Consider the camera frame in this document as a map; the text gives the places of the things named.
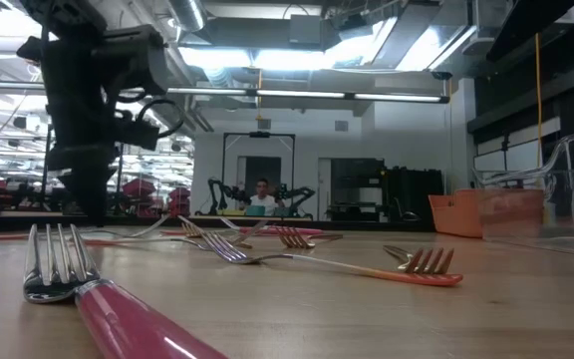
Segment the door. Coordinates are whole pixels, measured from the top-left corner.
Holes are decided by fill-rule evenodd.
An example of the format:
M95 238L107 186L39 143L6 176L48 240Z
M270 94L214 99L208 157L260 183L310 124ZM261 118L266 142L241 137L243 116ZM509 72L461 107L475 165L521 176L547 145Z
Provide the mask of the door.
M269 181L270 191L280 187L280 158L247 157L245 161L245 192L250 196L256 194L256 182L260 179Z

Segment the pink fork handle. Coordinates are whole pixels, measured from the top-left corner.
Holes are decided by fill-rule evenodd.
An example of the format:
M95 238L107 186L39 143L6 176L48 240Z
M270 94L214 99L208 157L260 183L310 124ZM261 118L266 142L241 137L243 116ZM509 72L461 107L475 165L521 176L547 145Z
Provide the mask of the pink fork handle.
M77 306L105 358L226 358L108 280L82 286Z

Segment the yellow cable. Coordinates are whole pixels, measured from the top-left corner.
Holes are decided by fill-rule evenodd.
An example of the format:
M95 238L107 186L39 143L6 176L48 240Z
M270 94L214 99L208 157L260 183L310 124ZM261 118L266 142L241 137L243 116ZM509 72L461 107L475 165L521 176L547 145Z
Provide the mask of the yellow cable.
M258 90L260 90L262 85L263 85L263 70L258 69ZM260 103L261 102L262 102L262 98L259 96L258 97L258 116L256 116L257 121L260 121L263 119L263 117L260 116Z
M537 166L540 166L541 148L542 148L542 88L539 74L539 36L535 34L535 77L537 89Z
M453 180L453 78L448 79L448 145L450 146L450 194L454 193Z

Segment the metal frame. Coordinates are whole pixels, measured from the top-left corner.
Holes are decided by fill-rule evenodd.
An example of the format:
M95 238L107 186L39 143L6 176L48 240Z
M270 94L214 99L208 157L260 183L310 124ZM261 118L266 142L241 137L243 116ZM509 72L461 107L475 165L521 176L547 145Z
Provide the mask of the metal frame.
M250 139L255 139L253 135L256 133L224 133L223 134L223 147L222 147L222 155L221 155L221 164L220 164L220 180L225 183L225 152L226 152L226 145L227 145L227 138L230 136L247 136ZM296 160L296 135L294 134L267 134L269 135L267 138L272 137L287 137L290 138L292 141L292 148L291 148L291 189L294 189L294 172L296 171L295 167L295 160Z
M549 101L573 89L574 70L554 80L551 80L546 84L542 84L542 103L545 103L546 101ZM494 110L488 111L487 113L469 121L466 124L466 129L469 133L474 134L491 124L505 120L517 113L533 108L535 105L537 105L536 99L537 97L535 96L535 89L533 89L528 93L506 103L505 105L499 106Z

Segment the orange bin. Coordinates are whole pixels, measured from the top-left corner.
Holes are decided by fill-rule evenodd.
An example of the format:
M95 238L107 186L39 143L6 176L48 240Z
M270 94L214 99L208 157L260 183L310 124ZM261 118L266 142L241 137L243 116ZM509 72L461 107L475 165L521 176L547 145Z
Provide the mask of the orange bin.
M459 189L454 195L430 195L435 230L471 238L482 238L475 189Z

